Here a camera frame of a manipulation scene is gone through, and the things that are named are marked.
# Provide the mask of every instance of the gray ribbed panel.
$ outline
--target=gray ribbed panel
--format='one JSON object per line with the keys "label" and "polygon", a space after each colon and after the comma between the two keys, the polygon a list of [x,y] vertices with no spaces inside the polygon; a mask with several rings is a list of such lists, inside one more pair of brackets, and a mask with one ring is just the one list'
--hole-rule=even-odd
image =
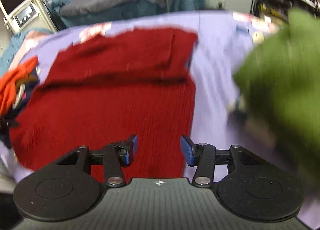
{"label": "gray ribbed panel", "polygon": [[212,191],[195,188],[187,179],[135,178],[122,189],[108,190],[89,213],[73,220],[44,223],[25,219],[14,230],[300,230],[297,219],[256,223],[239,218],[216,200]]}

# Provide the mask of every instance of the mattress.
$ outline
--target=mattress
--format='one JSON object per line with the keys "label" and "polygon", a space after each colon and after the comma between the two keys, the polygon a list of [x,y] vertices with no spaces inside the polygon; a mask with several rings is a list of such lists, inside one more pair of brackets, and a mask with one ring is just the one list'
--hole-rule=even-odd
{"label": "mattress", "polygon": [[[195,142],[206,142],[217,149],[229,149],[238,144],[284,170],[292,170],[290,162],[272,148],[265,147],[248,135],[242,123],[234,115],[228,115],[228,106],[238,97],[232,73],[241,65],[247,52],[253,47],[252,37],[259,27],[248,21],[248,16],[221,11],[180,12],[127,21],[115,21],[109,25],[106,35],[112,36],[136,27],[174,26],[198,33],[198,44],[192,55],[190,73],[196,84],[195,110],[190,138]],[[79,34],[87,26],[74,27],[47,36],[37,47],[31,49],[22,62],[37,55],[42,83],[59,51],[80,41]],[[12,153],[7,155],[9,163]],[[30,173],[18,163],[14,165],[14,176],[18,181]],[[184,177],[190,180],[195,168],[185,167]],[[216,166],[214,180],[227,175],[227,167]],[[320,193],[306,185],[306,199],[299,219],[309,227],[320,227]]]}

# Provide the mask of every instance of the silver screw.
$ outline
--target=silver screw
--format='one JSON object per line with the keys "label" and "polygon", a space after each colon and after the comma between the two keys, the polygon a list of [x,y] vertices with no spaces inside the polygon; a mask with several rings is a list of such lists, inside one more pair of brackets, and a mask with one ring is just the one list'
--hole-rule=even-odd
{"label": "silver screw", "polygon": [[210,183],[210,179],[208,177],[197,177],[195,182],[199,185],[207,185]]}
{"label": "silver screw", "polygon": [[119,185],[120,183],[122,183],[122,178],[110,177],[110,178],[108,178],[107,182],[111,185]]}

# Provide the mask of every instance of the blue gripper pad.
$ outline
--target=blue gripper pad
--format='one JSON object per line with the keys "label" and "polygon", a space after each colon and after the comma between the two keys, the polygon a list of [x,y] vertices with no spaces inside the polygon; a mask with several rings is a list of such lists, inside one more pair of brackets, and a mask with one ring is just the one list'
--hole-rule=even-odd
{"label": "blue gripper pad", "polygon": [[[132,142],[133,142],[133,155],[136,154],[136,151],[137,151],[137,148],[138,148],[138,137],[135,136],[133,139],[132,139]],[[127,154],[125,155],[124,157],[124,162],[126,165],[129,165],[129,153],[127,152]]]}
{"label": "blue gripper pad", "polygon": [[180,149],[188,166],[194,166],[195,159],[192,155],[192,147],[183,136],[180,137]]}

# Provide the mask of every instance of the black circular joint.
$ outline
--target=black circular joint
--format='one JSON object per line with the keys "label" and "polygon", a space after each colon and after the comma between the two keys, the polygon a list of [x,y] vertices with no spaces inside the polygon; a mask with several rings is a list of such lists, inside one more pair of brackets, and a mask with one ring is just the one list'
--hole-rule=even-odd
{"label": "black circular joint", "polygon": [[283,221],[303,203],[300,181],[274,166],[248,165],[218,184],[219,201],[231,212],[254,221]]}
{"label": "black circular joint", "polygon": [[43,168],[16,186],[13,198],[26,217],[62,221],[87,212],[101,196],[100,184],[72,166]]}

